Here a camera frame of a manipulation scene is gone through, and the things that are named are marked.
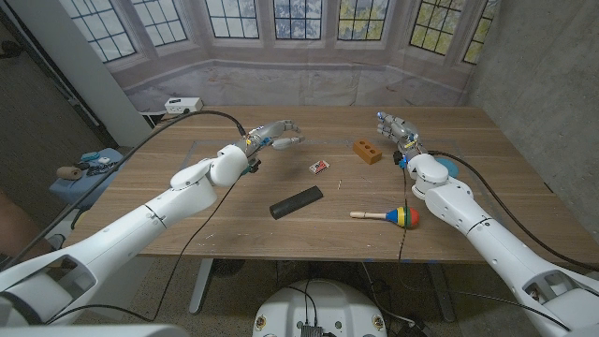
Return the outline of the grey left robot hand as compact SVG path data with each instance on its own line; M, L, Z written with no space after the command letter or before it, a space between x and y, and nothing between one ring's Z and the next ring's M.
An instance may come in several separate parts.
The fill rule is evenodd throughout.
M296 137L284 138L284 132L294 131ZM248 159L257 155L265 147L271 146L275 150L284 150L291 145L305 141L298 126L291 120L281 120L252 129L246 136L234 143L240 148Z

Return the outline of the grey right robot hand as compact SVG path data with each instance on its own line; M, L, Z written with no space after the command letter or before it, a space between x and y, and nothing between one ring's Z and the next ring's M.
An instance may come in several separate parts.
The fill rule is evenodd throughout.
M428 152L420 141L419 132L413 124L383 111L378 111L376 116L379 121L377 132L395 142L400 153L408 161L419 154Z

